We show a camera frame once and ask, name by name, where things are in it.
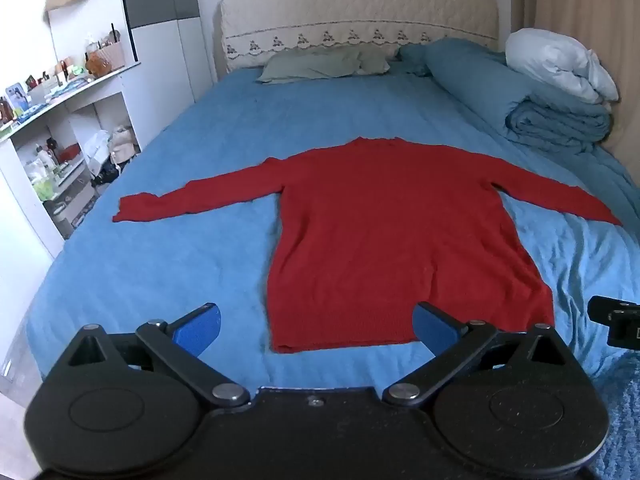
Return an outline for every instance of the floor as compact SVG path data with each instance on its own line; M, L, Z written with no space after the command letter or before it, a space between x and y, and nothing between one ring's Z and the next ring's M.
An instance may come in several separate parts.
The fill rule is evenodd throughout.
M25 408L42 384L24 333L18 335L11 382L0 392L0 480L31 480L40 468L24 436Z

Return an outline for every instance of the blue gripper pad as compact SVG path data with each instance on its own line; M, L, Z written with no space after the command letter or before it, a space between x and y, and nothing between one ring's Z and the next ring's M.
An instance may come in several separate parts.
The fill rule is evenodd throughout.
M455 345L467 327L428 304L418 304L413 316L415 336L437 357Z
M172 341L198 357L220 334L221 322L220 309L217 305L209 304L202 308L201 314L175 330Z

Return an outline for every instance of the folded blue blanket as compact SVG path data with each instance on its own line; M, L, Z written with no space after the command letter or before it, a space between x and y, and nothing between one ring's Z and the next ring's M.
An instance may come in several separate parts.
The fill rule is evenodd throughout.
M610 130L609 111L509 68L504 54L445 38L400 49L417 75L431 75L509 140L548 152L590 152Z

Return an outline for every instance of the upholstered headboard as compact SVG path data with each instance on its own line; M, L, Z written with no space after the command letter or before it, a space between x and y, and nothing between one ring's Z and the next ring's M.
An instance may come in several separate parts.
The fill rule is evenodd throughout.
M498 47L494 0L222 0L228 70L285 48L429 43L446 36Z

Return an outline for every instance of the red sweater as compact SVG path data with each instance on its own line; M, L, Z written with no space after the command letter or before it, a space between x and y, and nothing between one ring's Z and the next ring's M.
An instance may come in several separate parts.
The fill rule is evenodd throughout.
M401 139L356 139L268 158L161 197L127 196L113 221L200 213L281 193L282 236L267 284L277 352L412 341L419 301L508 331L553 325L551 290L496 188L620 224L578 187L499 158Z

